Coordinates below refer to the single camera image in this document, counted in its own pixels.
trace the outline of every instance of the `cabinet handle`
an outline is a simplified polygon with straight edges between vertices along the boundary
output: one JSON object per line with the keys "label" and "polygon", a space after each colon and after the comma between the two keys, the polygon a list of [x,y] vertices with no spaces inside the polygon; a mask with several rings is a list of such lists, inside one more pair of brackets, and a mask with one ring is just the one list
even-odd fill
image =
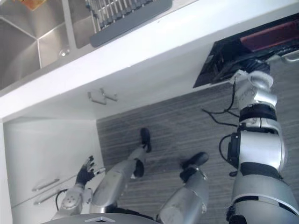
{"label": "cabinet handle", "polygon": [[291,53],[288,53],[286,55],[282,56],[282,59],[286,63],[294,63],[294,62],[299,62],[299,50],[293,51]]}
{"label": "cabinet handle", "polygon": [[47,201],[48,199],[50,199],[50,198],[52,198],[53,196],[55,196],[56,194],[58,194],[58,192],[59,192],[59,190],[54,191],[52,194],[49,194],[48,196],[43,197],[43,198],[41,198],[41,199],[35,201],[35,202],[33,203],[33,205],[39,205],[39,204],[41,204],[41,203]]}
{"label": "cabinet handle", "polygon": [[40,190],[42,190],[42,189],[44,189],[44,188],[46,188],[46,187],[48,187],[48,186],[50,186],[50,185],[52,185],[52,184],[58,182],[58,181],[60,181],[60,179],[57,178],[57,179],[55,179],[55,180],[53,180],[53,181],[51,181],[51,182],[49,182],[49,183],[46,183],[46,184],[44,184],[44,185],[42,185],[42,186],[34,187],[34,188],[32,189],[32,191],[40,191]]}
{"label": "cabinet handle", "polygon": [[117,102],[117,96],[116,95],[114,95],[114,96],[108,95],[108,94],[105,93],[104,89],[102,89],[102,88],[100,89],[100,92],[101,92],[101,94],[103,96],[103,101],[99,101],[99,100],[93,99],[91,92],[87,93],[88,99],[90,101],[92,101],[93,103],[102,104],[102,105],[107,105],[107,99],[110,99],[112,101]]}

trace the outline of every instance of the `floor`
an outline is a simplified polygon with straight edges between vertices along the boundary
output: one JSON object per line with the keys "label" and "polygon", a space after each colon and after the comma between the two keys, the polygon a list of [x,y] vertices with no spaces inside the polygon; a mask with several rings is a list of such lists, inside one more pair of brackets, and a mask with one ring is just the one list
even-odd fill
{"label": "floor", "polygon": [[[289,150],[289,159],[282,176],[291,186],[299,202],[299,64],[275,62],[271,65],[275,78],[273,92],[278,95],[277,116]],[[234,168],[218,153],[222,136],[234,127],[214,123],[201,111],[221,111],[230,103],[232,86],[223,84],[135,109],[97,122],[105,166],[109,169],[120,162],[138,145],[139,128],[148,127],[152,135],[152,153],[148,154],[145,175],[132,180],[119,200],[119,206],[155,217],[159,208],[182,186],[179,164],[197,152],[209,153],[210,160],[202,166],[209,179],[208,212],[201,224],[224,224],[230,205]],[[237,124],[229,114],[219,120]]]}

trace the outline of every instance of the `dish rack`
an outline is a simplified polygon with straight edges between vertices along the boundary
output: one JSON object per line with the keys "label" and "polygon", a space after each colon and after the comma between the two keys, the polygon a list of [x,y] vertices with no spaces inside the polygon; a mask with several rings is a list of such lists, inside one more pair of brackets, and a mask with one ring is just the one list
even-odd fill
{"label": "dish rack", "polygon": [[172,0],[85,0],[91,14],[93,47],[98,47],[172,6]]}

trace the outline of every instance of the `white countertop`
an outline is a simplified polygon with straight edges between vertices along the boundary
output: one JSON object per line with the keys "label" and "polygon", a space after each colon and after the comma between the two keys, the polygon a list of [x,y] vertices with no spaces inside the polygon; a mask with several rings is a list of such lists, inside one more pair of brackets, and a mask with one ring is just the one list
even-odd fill
{"label": "white countertop", "polygon": [[186,43],[214,42],[298,11],[299,0],[199,0],[4,95],[0,119]]}

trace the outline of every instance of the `power cord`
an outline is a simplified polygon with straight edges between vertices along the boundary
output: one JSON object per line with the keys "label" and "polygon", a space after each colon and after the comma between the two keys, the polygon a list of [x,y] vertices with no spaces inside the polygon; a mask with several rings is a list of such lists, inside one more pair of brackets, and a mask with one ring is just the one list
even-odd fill
{"label": "power cord", "polygon": [[230,110],[232,109],[233,107],[233,104],[235,102],[235,82],[233,84],[233,93],[232,93],[232,100],[231,100],[231,103],[229,105],[229,107],[221,112],[211,112],[211,111],[207,111],[205,109],[201,109],[203,112],[207,113],[215,123],[219,124],[219,125],[227,125],[227,126],[233,126],[233,127],[238,127],[238,125],[235,125],[235,124],[230,124],[230,123],[226,123],[226,122],[220,122],[218,121],[214,116],[213,114],[223,114],[223,113],[229,113],[237,118],[239,118],[239,115],[231,112]]}
{"label": "power cord", "polygon": [[[223,153],[222,153],[222,148],[221,148],[223,141],[224,141],[226,138],[228,138],[228,137],[231,137],[231,134],[228,134],[228,135],[224,136],[224,137],[220,140],[218,149],[219,149],[219,153],[220,153],[221,157],[224,159],[224,161],[227,162],[228,164],[230,164],[230,162],[228,161],[228,159],[224,157],[224,155],[223,155]],[[235,176],[237,176],[237,173],[238,173],[238,171],[230,172],[230,173],[229,173],[229,176],[231,176],[231,177],[235,177]]]}
{"label": "power cord", "polygon": [[230,137],[230,136],[231,136],[231,134],[228,134],[228,135],[224,136],[224,137],[220,140],[220,142],[219,142],[219,147],[218,147],[218,149],[219,149],[219,153],[220,153],[221,157],[222,157],[222,158],[224,159],[224,161],[227,162],[227,163],[229,163],[229,161],[228,161],[227,158],[224,157],[224,155],[223,155],[223,153],[222,153],[221,145],[222,145],[222,142],[223,142],[226,138],[228,138],[228,137]]}
{"label": "power cord", "polygon": [[63,189],[63,190],[59,191],[59,192],[57,193],[57,195],[56,195],[56,198],[55,198],[55,204],[56,204],[57,211],[59,210],[59,207],[58,207],[58,197],[59,197],[59,195],[60,195],[61,193],[64,193],[64,192],[66,192],[67,190],[68,190],[68,189]]}

